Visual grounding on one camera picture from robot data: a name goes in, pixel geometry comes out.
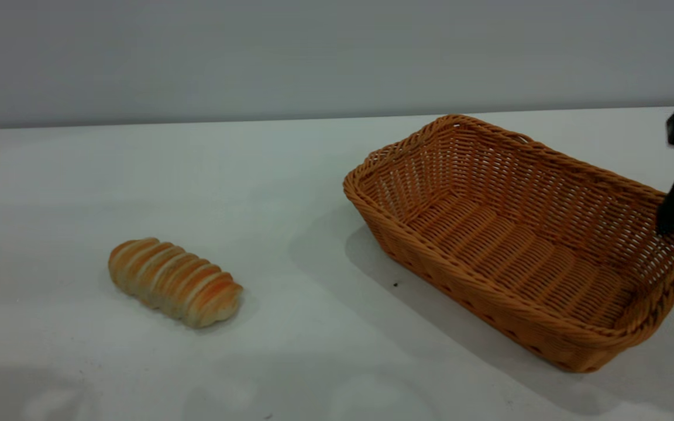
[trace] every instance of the basket side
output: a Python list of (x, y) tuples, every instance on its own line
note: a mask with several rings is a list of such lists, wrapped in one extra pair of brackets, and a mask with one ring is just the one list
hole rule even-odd
[(451, 155), (439, 131), (442, 119), (369, 154), (345, 179), (345, 194), (359, 190), (399, 221), (412, 219), (452, 188), (446, 183), (452, 175)]

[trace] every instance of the gray wall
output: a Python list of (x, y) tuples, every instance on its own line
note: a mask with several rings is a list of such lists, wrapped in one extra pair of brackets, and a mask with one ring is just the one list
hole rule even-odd
[(674, 0), (0, 0), (0, 127), (674, 104)]

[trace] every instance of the wicker basket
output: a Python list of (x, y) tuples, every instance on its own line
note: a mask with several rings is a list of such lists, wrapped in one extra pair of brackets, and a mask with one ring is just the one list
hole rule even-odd
[(391, 258), (564, 370), (598, 370), (674, 305), (664, 194), (481, 120), (383, 147), (345, 194)]

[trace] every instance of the bread loaf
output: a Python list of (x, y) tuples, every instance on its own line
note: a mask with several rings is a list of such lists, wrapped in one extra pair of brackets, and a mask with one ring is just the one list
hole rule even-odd
[(108, 268), (121, 291), (194, 328), (233, 315), (243, 290), (216, 264), (157, 238), (122, 243)]

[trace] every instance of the basket bottom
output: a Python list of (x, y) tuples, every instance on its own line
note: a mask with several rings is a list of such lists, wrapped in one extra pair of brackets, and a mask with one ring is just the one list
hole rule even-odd
[[(636, 279), (622, 277), (494, 208), (455, 194), (430, 203), (408, 224), (523, 301), (588, 325), (614, 327), (639, 290)], [(441, 286), (453, 297), (454, 285)]]

